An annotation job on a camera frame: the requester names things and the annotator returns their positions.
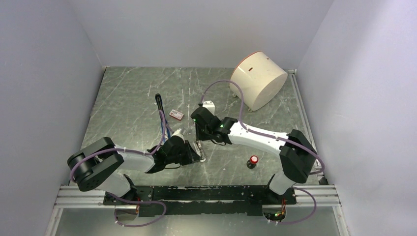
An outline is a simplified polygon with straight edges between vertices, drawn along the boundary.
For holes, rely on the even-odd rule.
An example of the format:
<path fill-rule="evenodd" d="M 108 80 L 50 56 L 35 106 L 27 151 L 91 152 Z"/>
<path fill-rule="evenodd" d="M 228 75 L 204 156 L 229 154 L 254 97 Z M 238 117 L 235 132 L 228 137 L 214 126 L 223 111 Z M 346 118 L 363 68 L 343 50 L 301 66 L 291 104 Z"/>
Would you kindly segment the red white staple box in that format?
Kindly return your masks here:
<path fill-rule="evenodd" d="M 179 111 L 177 111 L 177 110 L 172 109 L 169 112 L 169 116 L 172 117 L 172 118 L 174 118 L 174 119 L 176 119 L 176 120 L 181 121 L 183 119 L 183 117 L 184 117 L 184 114 L 181 113 L 181 112 L 179 112 Z"/>

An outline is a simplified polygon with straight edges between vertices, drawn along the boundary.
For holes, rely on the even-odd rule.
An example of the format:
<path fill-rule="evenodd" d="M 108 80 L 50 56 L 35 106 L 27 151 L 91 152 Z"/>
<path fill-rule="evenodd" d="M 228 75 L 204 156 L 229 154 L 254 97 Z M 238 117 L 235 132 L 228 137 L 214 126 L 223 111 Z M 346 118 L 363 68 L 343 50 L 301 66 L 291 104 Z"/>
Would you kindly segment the blue black stapler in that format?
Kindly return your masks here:
<path fill-rule="evenodd" d="M 158 111 L 160 113 L 160 120 L 161 120 L 161 130 L 162 130 L 162 144 L 161 146 L 158 148 L 156 154 L 158 154 L 160 157 L 165 158 L 165 154 L 163 153 L 163 145 L 166 141 L 181 141 L 184 142 L 181 138 L 179 137 L 174 137 L 171 138 L 171 134 L 173 134 L 173 130 L 171 130 L 171 128 L 169 127 L 167 118 L 165 116 L 165 112 L 164 112 L 164 108 L 163 108 L 163 101 L 162 101 L 162 96 L 159 93 L 155 94 L 155 101 L 156 101 L 156 105 L 158 108 Z"/>

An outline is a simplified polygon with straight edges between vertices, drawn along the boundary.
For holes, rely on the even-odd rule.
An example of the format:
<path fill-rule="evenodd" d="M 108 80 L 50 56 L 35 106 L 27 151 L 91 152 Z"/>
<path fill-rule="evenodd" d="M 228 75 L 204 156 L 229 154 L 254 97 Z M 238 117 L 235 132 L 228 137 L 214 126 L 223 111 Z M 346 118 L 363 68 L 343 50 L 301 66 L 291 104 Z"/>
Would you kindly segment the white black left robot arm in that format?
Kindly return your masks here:
<path fill-rule="evenodd" d="M 82 192 L 93 189 L 109 191 L 123 204 L 134 202 L 136 190 L 130 179 L 117 170 L 136 170 L 154 174 L 170 164 L 185 166 L 203 160 L 195 142 L 173 135 L 167 141 L 145 151 L 126 149 L 104 137 L 70 156 L 70 179 Z"/>

